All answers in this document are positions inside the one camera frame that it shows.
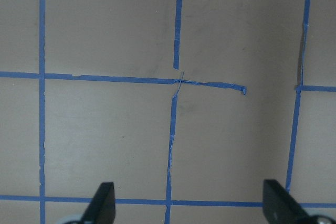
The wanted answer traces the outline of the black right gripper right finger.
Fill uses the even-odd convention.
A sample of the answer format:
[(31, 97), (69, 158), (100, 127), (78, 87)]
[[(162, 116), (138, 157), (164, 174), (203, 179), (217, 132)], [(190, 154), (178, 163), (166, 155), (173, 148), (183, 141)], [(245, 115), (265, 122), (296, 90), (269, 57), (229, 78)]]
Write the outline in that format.
[(263, 214), (268, 223), (310, 223), (310, 216), (275, 179), (265, 179)]

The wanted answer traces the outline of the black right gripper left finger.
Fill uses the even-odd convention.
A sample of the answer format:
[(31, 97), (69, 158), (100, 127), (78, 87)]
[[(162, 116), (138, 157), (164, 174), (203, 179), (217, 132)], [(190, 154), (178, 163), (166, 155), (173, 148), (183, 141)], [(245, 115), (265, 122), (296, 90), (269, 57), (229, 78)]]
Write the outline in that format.
[(80, 223), (113, 224), (116, 216), (114, 183), (101, 183)]

